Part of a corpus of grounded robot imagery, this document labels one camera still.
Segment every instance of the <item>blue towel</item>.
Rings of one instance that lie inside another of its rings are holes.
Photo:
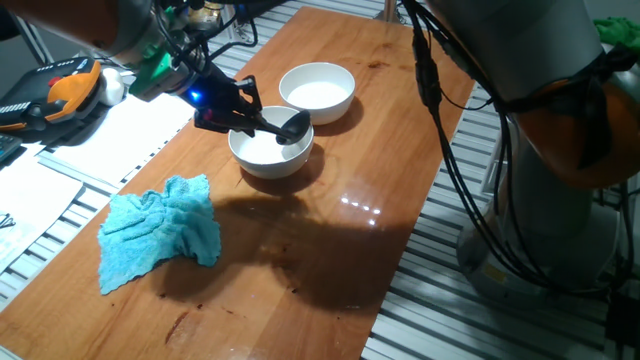
[[[184,255],[213,266],[220,256],[220,226],[213,220],[204,175],[189,180],[174,176],[163,194],[114,195],[110,205],[98,232],[103,295],[153,270],[159,261]]]

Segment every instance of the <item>white paper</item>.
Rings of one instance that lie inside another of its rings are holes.
[[[0,272],[58,220],[82,188],[81,182],[36,160],[0,171],[0,215],[9,213],[15,222],[0,229]]]
[[[46,145],[42,145],[40,143],[37,143],[37,144],[23,143],[20,146],[24,148],[24,152],[20,154],[20,156],[11,163],[12,165],[22,161],[30,161],[31,159],[33,159],[34,156],[38,155],[38,153],[40,153],[40,151],[44,150],[44,148],[46,147]]]
[[[182,99],[160,95],[146,103],[129,95],[103,121],[83,130],[53,155],[96,179],[117,185],[193,116]]]

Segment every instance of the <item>white bowl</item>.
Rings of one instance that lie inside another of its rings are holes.
[[[280,81],[280,96],[288,105],[311,112],[313,125],[341,118],[353,100],[356,80],[349,70],[331,63],[300,65]]]
[[[284,106],[268,106],[262,116],[281,127],[299,111]],[[229,132],[229,147],[233,157],[249,174],[262,179],[279,179],[298,171],[309,159],[313,147],[313,126],[302,140],[293,145],[279,145],[274,134],[256,131],[251,138],[243,132]]]

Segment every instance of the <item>wooden tabletop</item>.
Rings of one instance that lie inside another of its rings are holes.
[[[101,296],[101,211],[0,314],[0,345],[24,359],[357,359],[442,159],[415,83],[411,30],[301,9],[238,74],[280,105],[291,68],[329,61],[356,79],[309,162],[279,181],[245,174],[223,134],[182,130],[121,193],[206,174],[222,256],[174,259]],[[472,82],[435,51],[447,94]],[[460,110],[443,104],[451,135]]]

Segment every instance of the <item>metal grating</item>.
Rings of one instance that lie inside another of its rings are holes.
[[[467,107],[489,95],[476,86]],[[464,111],[452,149],[480,207],[499,136],[490,110]],[[605,199],[614,203],[615,192]],[[607,306],[522,311],[483,298],[459,271],[456,242],[470,223],[442,164],[398,265],[362,359],[617,359],[634,350],[605,339]],[[637,298],[637,283],[630,289]]]

